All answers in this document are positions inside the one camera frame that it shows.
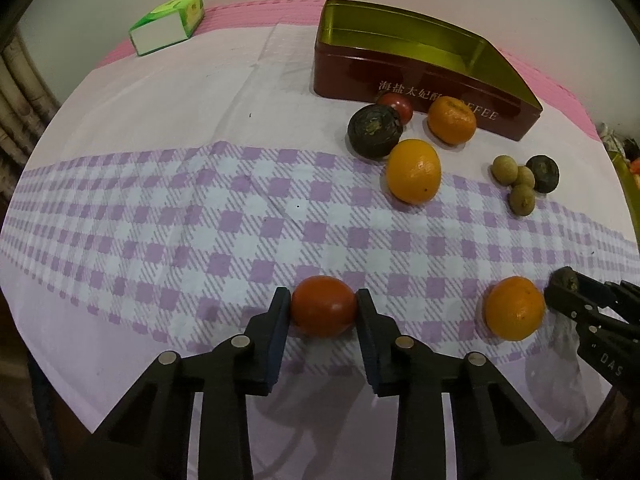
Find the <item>small dark fruit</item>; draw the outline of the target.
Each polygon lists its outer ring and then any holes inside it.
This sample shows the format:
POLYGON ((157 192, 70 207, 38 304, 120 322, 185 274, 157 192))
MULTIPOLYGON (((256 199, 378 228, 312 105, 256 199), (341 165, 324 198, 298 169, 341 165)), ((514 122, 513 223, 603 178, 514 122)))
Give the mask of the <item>small dark fruit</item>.
POLYGON ((555 270, 550 276, 549 284, 565 288, 570 292, 578 292, 579 289, 578 275, 570 266, 555 270))

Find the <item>oval orange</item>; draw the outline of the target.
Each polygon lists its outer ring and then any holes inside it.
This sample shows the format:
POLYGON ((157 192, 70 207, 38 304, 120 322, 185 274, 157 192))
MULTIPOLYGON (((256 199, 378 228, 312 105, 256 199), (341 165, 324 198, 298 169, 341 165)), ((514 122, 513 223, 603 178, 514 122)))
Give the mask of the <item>oval orange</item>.
POLYGON ((442 166, 437 152, 425 141, 400 141, 388 155, 386 184, 398 200, 421 205, 437 194, 442 182, 442 166))

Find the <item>large red tomato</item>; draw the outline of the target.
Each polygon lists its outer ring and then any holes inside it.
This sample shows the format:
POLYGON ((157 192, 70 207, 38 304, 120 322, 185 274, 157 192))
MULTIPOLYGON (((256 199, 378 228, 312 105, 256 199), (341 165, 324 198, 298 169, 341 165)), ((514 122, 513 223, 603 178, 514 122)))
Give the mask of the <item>large red tomato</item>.
POLYGON ((356 312, 354 291, 332 276, 305 278, 291 298, 292 322, 309 337, 340 336, 354 325, 356 312))

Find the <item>large dark round fruit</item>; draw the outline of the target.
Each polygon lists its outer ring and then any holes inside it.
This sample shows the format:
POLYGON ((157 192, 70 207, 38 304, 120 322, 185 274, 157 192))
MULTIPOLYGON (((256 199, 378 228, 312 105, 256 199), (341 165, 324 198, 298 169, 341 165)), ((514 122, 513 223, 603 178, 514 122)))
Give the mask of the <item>large dark round fruit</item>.
POLYGON ((370 104, 352 115, 347 137, 352 149, 368 159, 387 157, 402 135, 400 116, 393 107, 370 104))

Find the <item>brown longan lower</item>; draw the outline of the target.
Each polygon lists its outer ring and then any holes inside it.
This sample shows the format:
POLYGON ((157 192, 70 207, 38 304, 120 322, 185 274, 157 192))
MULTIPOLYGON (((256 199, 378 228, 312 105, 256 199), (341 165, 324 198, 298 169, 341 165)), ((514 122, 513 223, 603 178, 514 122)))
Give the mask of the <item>brown longan lower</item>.
POLYGON ((526 217, 536 207, 535 192, 527 184, 515 185, 509 194, 508 202, 511 211, 516 216, 526 217))

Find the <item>brown longan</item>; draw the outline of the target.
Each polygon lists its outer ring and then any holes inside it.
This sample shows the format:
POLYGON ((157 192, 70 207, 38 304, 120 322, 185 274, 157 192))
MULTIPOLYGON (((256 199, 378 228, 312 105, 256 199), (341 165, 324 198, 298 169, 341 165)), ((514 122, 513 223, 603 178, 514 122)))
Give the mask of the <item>brown longan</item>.
POLYGON ((509 194, 508 202, 511 211, 516 216, 526 217, 536 207, 535 192, 527 184, 515 185, 509 194))
POLYGON ((536 180, 533 171, 527 166, 518 166, 518 174, 516 175, 516 179, 512 183, 512 186, 515 188, 519 185, 525 185, 528 188, 534 188, 535 184, 536 180))
POLYGON ((490 171, 500 185, 510 186, 518 178, 518 163, 509 155, 499 155, 492 162, 490 171))

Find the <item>brown longan middle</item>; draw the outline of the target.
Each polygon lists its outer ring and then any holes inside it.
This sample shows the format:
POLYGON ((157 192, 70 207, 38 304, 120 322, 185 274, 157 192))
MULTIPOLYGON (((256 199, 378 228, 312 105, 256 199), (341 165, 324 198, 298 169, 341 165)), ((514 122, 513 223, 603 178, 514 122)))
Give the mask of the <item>brown longan middle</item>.
POLYGON ((525 185, 528 188, 534 188, 535 184, 536 180, 533 171, 527 166, 518 166, 518 174, 516 175, 516 179, 512 183, 512 186, 515 188, 519 185, 525 185))

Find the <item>brown longan left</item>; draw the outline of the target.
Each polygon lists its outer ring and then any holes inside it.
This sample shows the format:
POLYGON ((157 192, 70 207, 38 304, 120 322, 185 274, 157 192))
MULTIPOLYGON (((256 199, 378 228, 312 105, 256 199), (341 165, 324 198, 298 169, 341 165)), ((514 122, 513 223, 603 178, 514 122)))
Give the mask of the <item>brown longan left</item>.
POLYGON ((500 185, 510 186, 518 178, 518 163, 509 155, 499 155, 492 162, 490 171, 500 185))

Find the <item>orange beside tin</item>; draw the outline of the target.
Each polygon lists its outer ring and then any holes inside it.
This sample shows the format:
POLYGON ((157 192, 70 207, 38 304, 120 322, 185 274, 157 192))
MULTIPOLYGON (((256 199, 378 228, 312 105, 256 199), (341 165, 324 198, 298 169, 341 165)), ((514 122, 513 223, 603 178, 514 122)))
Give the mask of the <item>orange beside tin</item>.
POLYGON ((427 113, 427 125, 434 136, 448 145, 465 144, 475 134, 477 123, 465 102, 451 96, 440 96, 427 113))

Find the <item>purple checkered tablecloth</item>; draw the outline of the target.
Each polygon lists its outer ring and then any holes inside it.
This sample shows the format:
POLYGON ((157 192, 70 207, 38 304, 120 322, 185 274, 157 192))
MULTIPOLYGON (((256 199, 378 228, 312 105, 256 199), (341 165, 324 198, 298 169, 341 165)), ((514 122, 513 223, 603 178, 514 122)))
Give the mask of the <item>purple checkered tablecloth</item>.
POLYGON ((483 352, 552 434, 570 439, 608 385, 549 313, 522 342, 491 337, 486 288, 560 266, 639 278, 612 162, 578 101, 522 62, 544 110, 521 141, 477 133, 442 148, 442 185, 396 203, 382 166, 353 155, 356 104, 311 88, 320 6, 223 6, 195 38, 115 51, 67 99, 18 181, 1 233, 1 288, 52 386, 96 428, 164 350, 239 333, 280 286, 326 273, 367 287, 406 333, 450 356, 483 352), (547 155, 558 187, 526 217, 490 166, 547 155))

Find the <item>small red tomato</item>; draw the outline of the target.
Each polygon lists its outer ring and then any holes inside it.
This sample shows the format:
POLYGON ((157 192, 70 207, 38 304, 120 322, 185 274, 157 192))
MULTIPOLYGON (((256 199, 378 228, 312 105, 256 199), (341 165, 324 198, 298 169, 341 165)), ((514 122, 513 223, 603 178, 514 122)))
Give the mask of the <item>small red tomato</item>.
POLYGON ((413 118, 413 107, 410 101, 400 93, 386 92, 380 96, 376 102, 380 105, 385 105, 396 110, 401 125, 408 125, 413 118))

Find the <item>red coffee tin box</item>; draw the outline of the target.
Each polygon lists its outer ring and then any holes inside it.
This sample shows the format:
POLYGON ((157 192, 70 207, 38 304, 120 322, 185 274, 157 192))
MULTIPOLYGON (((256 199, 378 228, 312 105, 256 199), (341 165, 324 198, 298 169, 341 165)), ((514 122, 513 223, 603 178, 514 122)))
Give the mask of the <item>red coffee tin box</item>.
POLYGON ((518 141, 544 108, 488 40, 409 10, 326 0, 314 43, 314 92, 372 103, 402 94, 425 113, 440 96, 465 102, 477 125, 518 141))

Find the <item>patterned curtain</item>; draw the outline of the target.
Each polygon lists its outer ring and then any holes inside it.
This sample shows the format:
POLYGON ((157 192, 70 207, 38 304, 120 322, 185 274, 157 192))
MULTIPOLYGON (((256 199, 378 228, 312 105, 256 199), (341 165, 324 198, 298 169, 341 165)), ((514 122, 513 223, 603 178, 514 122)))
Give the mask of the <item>patterned curtain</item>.
POLYGON ((60 106, 14 29, 0 58, 1 201, 9 203, 44 130, 60 106))

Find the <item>green tissue box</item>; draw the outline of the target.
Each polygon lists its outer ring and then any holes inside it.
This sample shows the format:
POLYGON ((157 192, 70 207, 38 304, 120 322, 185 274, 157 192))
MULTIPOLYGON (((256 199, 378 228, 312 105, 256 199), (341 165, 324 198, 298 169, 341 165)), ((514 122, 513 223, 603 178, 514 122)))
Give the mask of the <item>green tissue box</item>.
POLYGON ((157 6, 128 30, 137 56, 163 50, 191 38, 204 18, 203 0, 169 0, 157 6))

